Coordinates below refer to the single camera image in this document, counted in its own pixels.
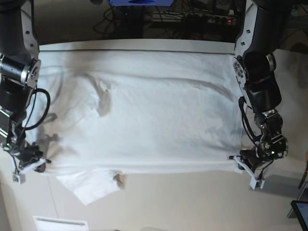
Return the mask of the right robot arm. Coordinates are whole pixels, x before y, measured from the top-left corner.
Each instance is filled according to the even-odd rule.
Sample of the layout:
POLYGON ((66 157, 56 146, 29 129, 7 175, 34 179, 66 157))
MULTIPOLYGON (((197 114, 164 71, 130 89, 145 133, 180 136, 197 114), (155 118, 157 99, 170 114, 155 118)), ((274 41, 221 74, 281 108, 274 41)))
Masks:
POLYGON ((14 174, 32 168, 44 172, 50 160, 35 143, 26 141, 26 131, 37 128, 50 108, 49 93, 37 87, 41 60, 34 27, 34 1, 0 2, 0 146, 14 163, 14 174), (29 104, 38 93, 45 94, 47 105, 42 117, 28 126, 29 104))

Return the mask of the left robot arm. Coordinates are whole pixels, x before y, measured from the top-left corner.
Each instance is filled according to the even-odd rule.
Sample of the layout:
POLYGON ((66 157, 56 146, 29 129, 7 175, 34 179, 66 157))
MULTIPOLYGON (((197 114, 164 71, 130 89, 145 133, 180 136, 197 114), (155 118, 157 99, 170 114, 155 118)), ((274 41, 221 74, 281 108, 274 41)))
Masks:
POLYGON ((273 53, 293 5, 290 0, 247 0, 244 4, 233 68, 243 94, 239 99, 242 123, 253 143, 251 149, 240 151, 240 160, 252 172, 287 152, 283 119, 276 109, 282 96, 273 53))

